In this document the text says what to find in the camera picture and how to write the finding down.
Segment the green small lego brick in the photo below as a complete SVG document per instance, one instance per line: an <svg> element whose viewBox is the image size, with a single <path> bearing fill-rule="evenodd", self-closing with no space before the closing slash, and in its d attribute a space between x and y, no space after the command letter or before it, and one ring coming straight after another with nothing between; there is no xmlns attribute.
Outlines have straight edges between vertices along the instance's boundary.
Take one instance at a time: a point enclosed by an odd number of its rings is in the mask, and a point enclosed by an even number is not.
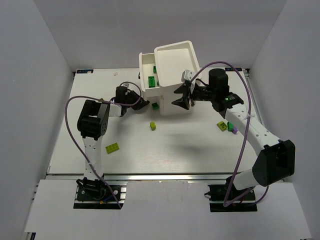
<svg viewBox="0 0 320 240"><path fill-rule="evenodd" d="M151 106L152 106L153 110L158 110L160 108L160 106L157 102L152 103Z"/></svg>

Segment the green lego plate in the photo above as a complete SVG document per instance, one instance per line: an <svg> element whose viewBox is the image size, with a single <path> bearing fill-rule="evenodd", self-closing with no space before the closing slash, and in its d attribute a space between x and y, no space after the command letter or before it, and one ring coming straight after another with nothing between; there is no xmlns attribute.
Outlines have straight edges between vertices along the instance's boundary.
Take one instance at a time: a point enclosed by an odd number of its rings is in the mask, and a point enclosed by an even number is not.
<svg viewBox="0 0 320 240"><path fill-rule="evenodd" d="M148 87L149 88L155 88L156 87L156 81L154 76L148 77Z"/></svg>

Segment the purple round lego piece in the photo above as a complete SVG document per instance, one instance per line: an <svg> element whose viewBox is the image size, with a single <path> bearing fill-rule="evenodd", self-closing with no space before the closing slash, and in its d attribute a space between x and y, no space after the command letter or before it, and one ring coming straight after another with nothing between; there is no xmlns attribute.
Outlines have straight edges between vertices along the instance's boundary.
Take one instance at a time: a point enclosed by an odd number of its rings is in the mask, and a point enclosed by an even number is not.
<svg viewBox="0 0 320 240"><path fill-rule="evenodd" d="M233 134L236 134L236 133L238 132L238 129L237 129L235 126L233 126L231 132L232 132Z"/></svg>

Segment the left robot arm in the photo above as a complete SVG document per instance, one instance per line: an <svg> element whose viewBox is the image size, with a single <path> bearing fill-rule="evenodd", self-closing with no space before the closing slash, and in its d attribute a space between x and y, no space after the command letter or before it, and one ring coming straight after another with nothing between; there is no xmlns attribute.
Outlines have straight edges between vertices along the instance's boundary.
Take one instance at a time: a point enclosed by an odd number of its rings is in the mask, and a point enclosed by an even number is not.
<svg viewBox="0 0 320 240"><path fill-rule="evenodd" d="M85 161L84 177L88 180L99 180L103 177L102 139L108 128L110 117L123 117L128 108L135 111L150 104L148 100L128 88L128 84L118 86L113 103L103 103L87 99L84 102L77 121L84 144Z"/></svg>

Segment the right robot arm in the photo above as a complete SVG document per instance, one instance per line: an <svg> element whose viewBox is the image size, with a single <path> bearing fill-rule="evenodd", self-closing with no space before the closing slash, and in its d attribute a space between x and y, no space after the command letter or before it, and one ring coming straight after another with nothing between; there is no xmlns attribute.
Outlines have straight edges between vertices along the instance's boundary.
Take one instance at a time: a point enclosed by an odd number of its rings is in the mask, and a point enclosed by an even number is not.
<svg viewBox="0 0 320 240"><path fill-rule="evenodd" d="M204 86L199 86L193 80L194 75L190 70L182 73L182 85L174 91L182 97L172 104L189 110L196 101L211 102L213 109L246 137L257 155L251 169L235 176L233 188L242 191L258 185L267 187L292 176L296 156L294 143L291 140L281 140L249 114L244 101L230 91L226 71L220 68L210 70L208 83Z"/></svg>

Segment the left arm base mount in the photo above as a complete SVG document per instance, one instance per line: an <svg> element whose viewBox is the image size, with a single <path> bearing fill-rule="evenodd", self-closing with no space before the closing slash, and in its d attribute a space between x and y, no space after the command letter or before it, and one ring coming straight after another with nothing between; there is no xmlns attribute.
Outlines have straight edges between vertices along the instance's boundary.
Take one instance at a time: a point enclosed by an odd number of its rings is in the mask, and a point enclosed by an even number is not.
<svg viewBox="0 0 320 240"><path fill-rule="evenodd" d="M83 210L120 210L126 198L126 186L111 184L111 190L101 180L86 177L76 180L73 208Z"/></svg>

